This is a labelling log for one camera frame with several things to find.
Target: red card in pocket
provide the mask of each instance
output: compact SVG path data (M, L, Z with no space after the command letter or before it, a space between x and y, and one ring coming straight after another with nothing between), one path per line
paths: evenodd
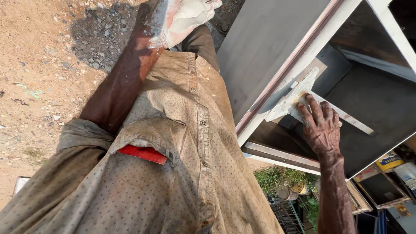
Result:
M151 162L165 164L167 157L159 152L157 152L152 147L137 147L133 145L126 145L123 148L117 150L117 152L122 154L127 154L135 156L141 159L146 159Z

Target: wire grid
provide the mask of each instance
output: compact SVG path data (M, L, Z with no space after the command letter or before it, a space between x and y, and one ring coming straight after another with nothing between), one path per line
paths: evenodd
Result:
M290 201L277 201L271 208L285 234L305 234L305 227Z

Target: yellow container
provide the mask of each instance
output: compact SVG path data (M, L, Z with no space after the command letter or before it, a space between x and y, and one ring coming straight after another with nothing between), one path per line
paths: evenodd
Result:
M393 168L404 164L404 160L392 150L379 158L376 164L383 172L392 172Z

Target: fingers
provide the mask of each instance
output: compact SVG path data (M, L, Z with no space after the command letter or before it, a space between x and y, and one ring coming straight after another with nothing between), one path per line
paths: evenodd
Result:
M297 108L302 114L303 122L305 123L306 127L308 128L316 128L315 121L313 120L313 117L311 113L309 113L308 109L302 104L298 103Z
M319 107L317 101L313 98L311 94L306 95L306 100L309 103L309 106L311 107L312 116L316 122L321 122L324 120L324 116L321 110L321 107Z
M321 102L322 112L324 114L324 119L332 123L334 110L331 108L328 102Z
M339 114L335 111L333 111L333 116L332 116L332 123L334 123L334 126L336 128L339 128L341 126L341 122L339 121Z

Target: beige patterned shirt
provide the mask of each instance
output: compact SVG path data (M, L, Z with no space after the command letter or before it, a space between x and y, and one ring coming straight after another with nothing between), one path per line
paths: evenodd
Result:
M164 165L118 153L153 147ZM0 212L0 233L283 234L237 144L224 81L165 51L117 137L73 119Z

